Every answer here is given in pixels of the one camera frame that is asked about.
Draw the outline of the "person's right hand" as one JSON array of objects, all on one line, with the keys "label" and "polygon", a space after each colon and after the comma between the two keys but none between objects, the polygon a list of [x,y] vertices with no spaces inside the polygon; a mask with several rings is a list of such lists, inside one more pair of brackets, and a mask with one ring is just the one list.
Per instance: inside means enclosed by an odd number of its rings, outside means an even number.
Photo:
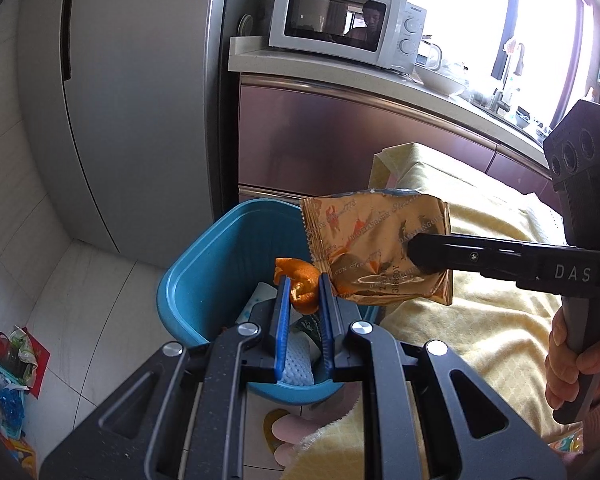
[{"label": "person's right hand", "polygon": [[[580,375],[600,374],[600,341],[580,354],[567,346],[568,328],[562,308],[552,319],[550,346],[545,358],[545,399],[553,410],[577,399]],[[600,383],[592,404],[600,403]]]}]

